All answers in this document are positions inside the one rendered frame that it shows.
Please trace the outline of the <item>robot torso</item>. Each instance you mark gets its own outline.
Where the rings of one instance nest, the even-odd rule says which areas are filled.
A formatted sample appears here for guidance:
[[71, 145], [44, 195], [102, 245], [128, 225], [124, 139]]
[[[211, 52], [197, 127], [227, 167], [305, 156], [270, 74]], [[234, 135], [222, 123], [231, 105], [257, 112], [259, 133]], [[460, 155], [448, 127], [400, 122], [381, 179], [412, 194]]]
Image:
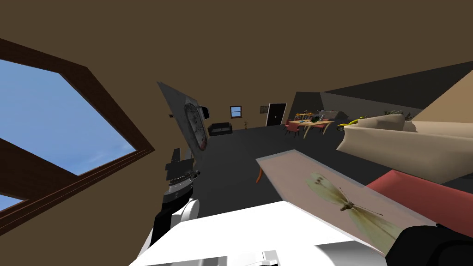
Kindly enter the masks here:
[[130, 266], [387, 266], [360, 241], [280, 201], [175, 225]]

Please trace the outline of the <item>yellow toy vehicle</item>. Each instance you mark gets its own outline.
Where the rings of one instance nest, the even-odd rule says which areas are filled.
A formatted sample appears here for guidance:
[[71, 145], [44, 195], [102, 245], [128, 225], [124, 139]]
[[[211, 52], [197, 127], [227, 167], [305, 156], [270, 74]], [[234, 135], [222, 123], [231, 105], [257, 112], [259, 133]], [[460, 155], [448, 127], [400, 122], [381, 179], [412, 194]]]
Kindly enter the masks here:
[[348, 124], [339, 124], [339, 125], [336, 127], [336, 130], [343, 132], [343, 131], [345, 130], [345, 127], [346, 127], [346, 126], [357, 124], [359, 120], [365, 119], [365, 118], [366, 118], [366, 116], [361, 116], [361, 117], [359, 117], [358, 119], [355, 119], [355, 120], [349, 122]]

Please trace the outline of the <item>grey door leaf with dial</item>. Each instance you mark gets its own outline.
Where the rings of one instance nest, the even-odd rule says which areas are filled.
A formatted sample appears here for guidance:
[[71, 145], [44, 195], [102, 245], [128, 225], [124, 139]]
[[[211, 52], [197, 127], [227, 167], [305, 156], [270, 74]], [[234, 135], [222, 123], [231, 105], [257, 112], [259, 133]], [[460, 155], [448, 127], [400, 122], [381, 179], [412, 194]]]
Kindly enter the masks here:
[[204, 160], [208, 135], [201, 106], [190, 96], [162, 83], [158, 86], [197, 163]]

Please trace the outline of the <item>beige sofa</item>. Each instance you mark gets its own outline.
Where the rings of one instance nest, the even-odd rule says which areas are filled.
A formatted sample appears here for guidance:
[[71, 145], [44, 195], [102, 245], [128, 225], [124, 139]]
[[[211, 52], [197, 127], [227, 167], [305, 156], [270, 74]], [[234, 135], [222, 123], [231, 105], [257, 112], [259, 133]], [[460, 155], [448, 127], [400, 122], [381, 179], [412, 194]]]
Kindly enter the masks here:
[[383, 115], [344, 127], [338, 151], [443, 184], [473, 173], [473, 124]]

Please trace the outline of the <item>black sofa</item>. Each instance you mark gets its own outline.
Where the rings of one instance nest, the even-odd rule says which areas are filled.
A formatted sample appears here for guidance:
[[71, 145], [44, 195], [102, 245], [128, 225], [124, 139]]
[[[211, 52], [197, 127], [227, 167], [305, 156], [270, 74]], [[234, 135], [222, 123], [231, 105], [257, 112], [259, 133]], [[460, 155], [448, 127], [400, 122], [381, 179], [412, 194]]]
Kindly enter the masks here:
[[232, 134], [232, 125], [230, 122], [221, 122], [217, 124], [212, 124], [208, 128], [208, 133], [210, 136], [219, 136], [225, 134]]

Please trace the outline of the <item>wooden dining table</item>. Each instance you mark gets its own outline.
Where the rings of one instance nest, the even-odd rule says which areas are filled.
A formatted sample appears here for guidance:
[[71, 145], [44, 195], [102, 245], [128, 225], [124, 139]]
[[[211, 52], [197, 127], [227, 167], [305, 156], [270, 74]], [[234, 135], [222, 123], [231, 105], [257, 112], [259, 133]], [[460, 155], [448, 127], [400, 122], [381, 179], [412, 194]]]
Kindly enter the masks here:
[[304, 129], [304, 135], [303, 135], [304, 139], [306, 138], [309, 130], [312, 128], [313, 125], [327, 124], [327, 128], [328, 128], [333, 123], [333, 121], [326, 119], [325, 115], [318, 115], [318, 114], [313, 114], [313, 113], [296, 113], [294, 118], [295, 120], [292, 120], [292, 122], [299, 123], [300, 133], [301, 133], [300, 128], [303, 127]]

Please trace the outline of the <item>table with dragonfly print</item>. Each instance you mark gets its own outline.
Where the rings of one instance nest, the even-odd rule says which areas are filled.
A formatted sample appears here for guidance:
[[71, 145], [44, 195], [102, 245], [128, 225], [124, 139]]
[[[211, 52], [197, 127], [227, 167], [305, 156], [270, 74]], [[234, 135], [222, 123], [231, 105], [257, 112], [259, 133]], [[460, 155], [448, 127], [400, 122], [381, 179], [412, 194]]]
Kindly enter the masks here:
[[283, 201], [386, 255], [403, 229], [435, 222], [296, 150], [257, 159]]

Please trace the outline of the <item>black door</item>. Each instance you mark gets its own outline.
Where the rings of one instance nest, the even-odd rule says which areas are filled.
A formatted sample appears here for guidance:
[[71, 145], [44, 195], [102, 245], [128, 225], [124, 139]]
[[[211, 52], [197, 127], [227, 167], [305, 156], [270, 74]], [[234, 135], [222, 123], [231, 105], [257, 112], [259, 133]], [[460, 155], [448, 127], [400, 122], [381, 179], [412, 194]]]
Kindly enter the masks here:
[[266, 127], [280, 125], [287, 103], [270, 103], [267, 112]]

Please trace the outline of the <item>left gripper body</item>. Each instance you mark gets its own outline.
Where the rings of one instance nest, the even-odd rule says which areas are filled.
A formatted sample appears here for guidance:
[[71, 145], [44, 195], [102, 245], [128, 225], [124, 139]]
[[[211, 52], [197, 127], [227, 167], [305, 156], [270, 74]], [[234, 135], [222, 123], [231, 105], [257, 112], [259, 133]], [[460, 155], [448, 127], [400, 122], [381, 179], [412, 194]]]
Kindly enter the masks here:
[[194, 158], [174, 161], [166, 164], [165, 170], [167, 171], [166, 180], [174, 180], [184, 176], [187, 173], [193, 171]]

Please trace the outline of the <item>large brown framed window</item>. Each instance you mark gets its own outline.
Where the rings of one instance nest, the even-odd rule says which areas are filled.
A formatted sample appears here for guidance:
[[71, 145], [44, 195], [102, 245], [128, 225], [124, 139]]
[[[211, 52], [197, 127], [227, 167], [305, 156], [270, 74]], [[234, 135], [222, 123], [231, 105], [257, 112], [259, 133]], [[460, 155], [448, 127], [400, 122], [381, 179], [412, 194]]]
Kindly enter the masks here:
[[87, 67], [0, 38], [0, 236], [153, 151]]

